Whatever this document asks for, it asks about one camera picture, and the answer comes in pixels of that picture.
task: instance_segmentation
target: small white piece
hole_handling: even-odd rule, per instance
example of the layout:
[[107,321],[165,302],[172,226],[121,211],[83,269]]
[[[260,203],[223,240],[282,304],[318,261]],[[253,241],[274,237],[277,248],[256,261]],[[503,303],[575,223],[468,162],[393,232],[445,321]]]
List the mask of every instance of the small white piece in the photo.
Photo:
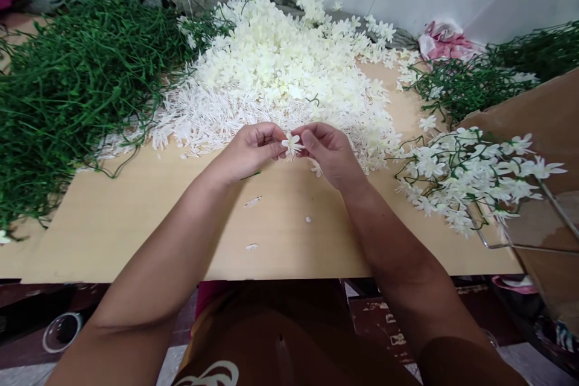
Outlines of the small white piece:
[[252,206],[255,206],[255,204],[257,204],[260,199],[261,196],[257,196],[256,198],[251,199],[249,202],[243,205],[243,208],[251,208]]
[[12,239],[8,233],[4,229],[0,230],[0,244],[8,244],[9,242],[12,242]]

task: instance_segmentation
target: green wire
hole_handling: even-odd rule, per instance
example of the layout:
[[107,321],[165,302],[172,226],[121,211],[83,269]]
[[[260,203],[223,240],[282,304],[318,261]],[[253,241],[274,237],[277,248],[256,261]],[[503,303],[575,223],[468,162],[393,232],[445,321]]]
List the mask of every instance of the green wire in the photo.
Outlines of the green wire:
[[65,8],[22,45],[0,40],[11,72],[0,75],[0,229],[21,216],[45,218],[58,205],[76,168],[118,176],[98,166],[97,145],[136,121],[153,127],[153,114],[171,74],[233,27],[214,12],[193,17],[192,50],[177,28],[178,12],[138,0],[65,0]]

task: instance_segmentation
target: finger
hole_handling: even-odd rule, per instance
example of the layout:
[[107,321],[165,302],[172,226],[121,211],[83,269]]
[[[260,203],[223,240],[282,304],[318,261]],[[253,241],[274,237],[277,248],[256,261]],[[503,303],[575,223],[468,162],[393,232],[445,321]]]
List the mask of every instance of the finger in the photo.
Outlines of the finger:
[[279,125],[274,122],[260,122],[255,124],[254,128],[264,138],[272,138],[278,142],[287,139]]
[[286,149],[287,148],[282,146],[280,142],[273,142],[258,148],[259,153],[264,160],[273,157],[279,157],[279,154],[285,154]]
[[324,153],[327,153],[327,149],[320,143],[317,137],[314,136],[312,131],[305,129],[301,137],[302,143],[310,155],[313,155],[314,157],[320,157],[323,156]]
[[305,130],[310,130],[314,134],[314,136],[319,139],[322,138],[323,136],[326,136],[327,134],[332,134],[333,132],[337,131],[336,128],[334,128],[333,126],[325,124],[323,122],[312,122],[311,124],[297,127],[295,130],[291,132],[291,135],[301,136]]

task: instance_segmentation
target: white artificial flower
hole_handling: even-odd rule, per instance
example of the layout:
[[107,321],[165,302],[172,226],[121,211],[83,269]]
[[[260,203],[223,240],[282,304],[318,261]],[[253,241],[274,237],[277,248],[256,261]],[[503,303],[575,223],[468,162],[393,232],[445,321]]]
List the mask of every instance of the white artificial flower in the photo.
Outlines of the white artificial flower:
[[511,213],[507,210],[503,210],[503,209],[494,209],[492,210],[489,215],[495,217],[501,224],[506,226],[506,219],[509,218],[513,218],[513,217],[518,217],[518,214],[515,213]]
[[444,95],[446,93],[445,89],[442,86],[433,87],[428,95],[429,100],[436,100],[440,98],[440,95]]
[[436,116],[430,115],[426,119],[421,118],[419,127],[422,128],[422,131],[425,133],[430,129],[436,128]]
[[530,142],[532,137],[533,135],[531,133],[526,134],[522,139],[520,136],[515,136],[510,142],[501,144],[502,150],[506,155],[512,154],[513,152],[517,155],[534,154],[533,151],[528,149],[533,144]]
[[352,27],[354,27],[354,29],[356,29],[356,28],[360,27],[360,25],[361,25],[360,24],[360,18],[355,16],[355,15],[352,15]]
[[545,165],[545,160],[543,158],[536,156],[535,159],[537,160],[537,163],[532,167],[531,171],[537,179],[547,179],[552,174],[566,172],[565,169],[559,168],[559,166],[563,166],[563,163],[549,163]]
[[310,161],[312,162],[312,164],[314,166],[312,168],[312,172],[315,172],[315,176],[317,178],[321,177],[324,174],[324,172],[321,170],[320,164],[314,159],[310,159]]
[[0,230],[0,244],[8,244],[9,242],[12,242],[12,239],[8,233],[4,229]]
[[298,142],[300,141],[300,136],[295,135],[292,136],[288,134],[287,140],[282,140],[282,146],[286,147],[288,150],[285,152],[286,156],[289,156],[290,161],[294,159],[294,157],[302,152],[302,149],[305,147],[300,145]]
[[380,34],[382,35],[383,38],[385,38],[388,42],[392,42],[392,37],[394,36],[394,33],[396,33],[396,29],[393,28],[394,26],[392,24],[385,24],[381,29],[380,29]]

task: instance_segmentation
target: table surface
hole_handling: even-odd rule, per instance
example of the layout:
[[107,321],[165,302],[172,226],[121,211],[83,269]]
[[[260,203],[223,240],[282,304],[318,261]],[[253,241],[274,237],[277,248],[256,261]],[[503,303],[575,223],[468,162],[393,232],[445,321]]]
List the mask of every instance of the table surface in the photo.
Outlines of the table surface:
[[[390,91],[388,111],[397,132],[403,139],[418,136],[419,118],[426,116],[420,97],[396,91],[395,70],[361,68]],[[215,155],[182,160],[182,153],[176,146],[163,151],[145,147],[115,180],[78,173],[47,231],[28,222],[22,231],[32,230],[29,240],[0,249],[0,277],[20,277],[23,283],[112,282]],[[108,164],[114,168],[126,158]],[[441,217],[415,210],[395,192],[393,175],[399,168],[392,163],[388,170],[371,173],[370,181],[450,275],[522,272],[509,248],[488,250],[476,235],[465,239]],[[272,162],[235,186],[224,205],[206,280],[369,275],[339,193],[310,169],[306,159]],[[257,196],[262,198],[256,206],[243,208]],[[499,243],[494,227],[484,234],[490,243]],[[250,244],[258,247],[247,250]]]

